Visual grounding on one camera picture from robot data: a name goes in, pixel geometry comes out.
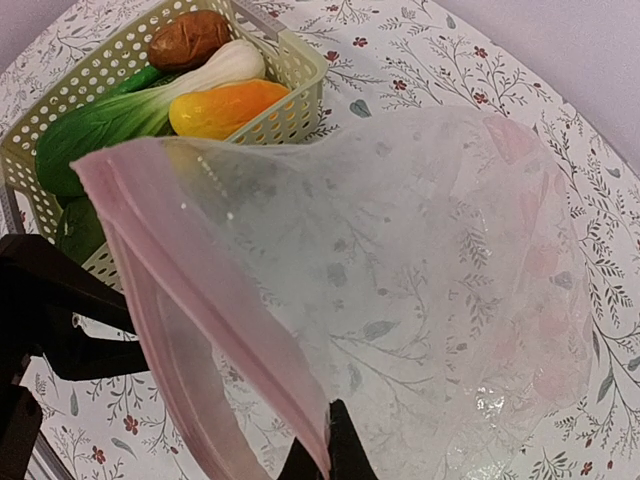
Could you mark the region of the clear zip top bag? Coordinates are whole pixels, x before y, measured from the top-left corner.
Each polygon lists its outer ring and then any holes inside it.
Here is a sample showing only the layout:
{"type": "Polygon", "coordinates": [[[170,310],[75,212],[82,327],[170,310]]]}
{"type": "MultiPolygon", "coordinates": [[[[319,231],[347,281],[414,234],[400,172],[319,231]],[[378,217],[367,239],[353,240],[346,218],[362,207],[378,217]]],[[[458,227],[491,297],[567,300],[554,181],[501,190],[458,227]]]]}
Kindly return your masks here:
{"type": "Polygon", "coordinates": [[[435,107],[202,163],[145,138],[73,167],[207,477],[267,479],[297,438],[329,479],[340,399],[379,478],[496,479],[585,394],[585,267],[531,127],[435,107]]]}

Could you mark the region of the brown potato toy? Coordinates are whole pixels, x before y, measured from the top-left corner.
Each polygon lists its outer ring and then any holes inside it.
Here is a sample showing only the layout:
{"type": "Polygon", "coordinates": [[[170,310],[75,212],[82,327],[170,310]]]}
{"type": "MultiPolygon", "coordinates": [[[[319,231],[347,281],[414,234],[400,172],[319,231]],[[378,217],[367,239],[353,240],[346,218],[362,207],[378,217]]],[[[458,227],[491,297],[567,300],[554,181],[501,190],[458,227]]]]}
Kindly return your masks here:
{"type": "Polygon", "coordinates": [[[182,14],[161,27],[148,47],[151,66],[163,72],[181,72],[202,66],[231,41],[226,19],[211,10],[182,14]]]}

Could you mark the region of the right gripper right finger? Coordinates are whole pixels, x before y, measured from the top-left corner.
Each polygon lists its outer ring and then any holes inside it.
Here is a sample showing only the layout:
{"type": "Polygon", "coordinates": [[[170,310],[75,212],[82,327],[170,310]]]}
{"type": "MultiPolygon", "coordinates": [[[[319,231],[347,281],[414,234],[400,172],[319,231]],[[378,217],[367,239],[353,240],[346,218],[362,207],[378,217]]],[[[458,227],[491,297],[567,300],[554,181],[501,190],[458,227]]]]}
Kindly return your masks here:
{"type": "MultiPolygon", "coordinates": [[[[377,480],[345,403],[330,405],[331,480],[377,480]]],[[[322,475],[304,446],[294,439],[279,480],[317,480],[322,475]]]]}

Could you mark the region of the beige perforated plastic basket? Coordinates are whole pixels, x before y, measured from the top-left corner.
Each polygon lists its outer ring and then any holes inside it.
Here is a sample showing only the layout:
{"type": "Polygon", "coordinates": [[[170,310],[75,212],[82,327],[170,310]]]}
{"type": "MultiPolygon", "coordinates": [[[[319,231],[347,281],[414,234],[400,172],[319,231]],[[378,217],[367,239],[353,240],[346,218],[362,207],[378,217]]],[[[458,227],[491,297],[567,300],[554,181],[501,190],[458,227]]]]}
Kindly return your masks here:
{"type": "Polygon", "coordinates": [[[220,142],[281,145],[318,123],[325,59],[239,1],[165,1],[118,29],[8,132],[2,175],[38,232],[107,286],[120,280],[74,170],[86,155],[156,137],[175,169],[203,170],[220,142]]]}

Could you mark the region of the bok choy toy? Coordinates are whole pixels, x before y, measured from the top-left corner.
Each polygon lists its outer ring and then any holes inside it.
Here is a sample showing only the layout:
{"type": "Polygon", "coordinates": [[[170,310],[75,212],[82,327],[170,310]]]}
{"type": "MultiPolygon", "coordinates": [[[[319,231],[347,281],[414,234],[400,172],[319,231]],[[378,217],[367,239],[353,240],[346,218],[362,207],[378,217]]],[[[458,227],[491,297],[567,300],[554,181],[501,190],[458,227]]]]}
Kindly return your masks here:
{"type": "Polygon", "coordinates": [[[82,196],[84,189],[71,163],[91,152],[157,135],[168,122],[171,102],[181,95],[262,78],[265,72],[257,47],[246,40],[233,40],[204,65],[170,83],[73,109],[51,123],[38,140],[37,179],[56,196],[82,196]]]}

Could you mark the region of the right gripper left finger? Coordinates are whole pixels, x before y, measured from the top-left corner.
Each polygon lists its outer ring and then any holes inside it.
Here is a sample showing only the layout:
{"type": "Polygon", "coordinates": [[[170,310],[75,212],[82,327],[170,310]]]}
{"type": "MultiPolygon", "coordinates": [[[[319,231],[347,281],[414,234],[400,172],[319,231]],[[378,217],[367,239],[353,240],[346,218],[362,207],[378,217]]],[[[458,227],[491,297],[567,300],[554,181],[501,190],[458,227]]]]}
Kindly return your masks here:
{"type": "Polygon", "coordinates": [[[85,381],[145,372],[137,342],[93,338],[74,326],[79,314],[135,331],[124,296],[44,237],[1,239],[1,476],[24,478],[43,421],[20,381],[34,356],[63,380],[85,381]]]}

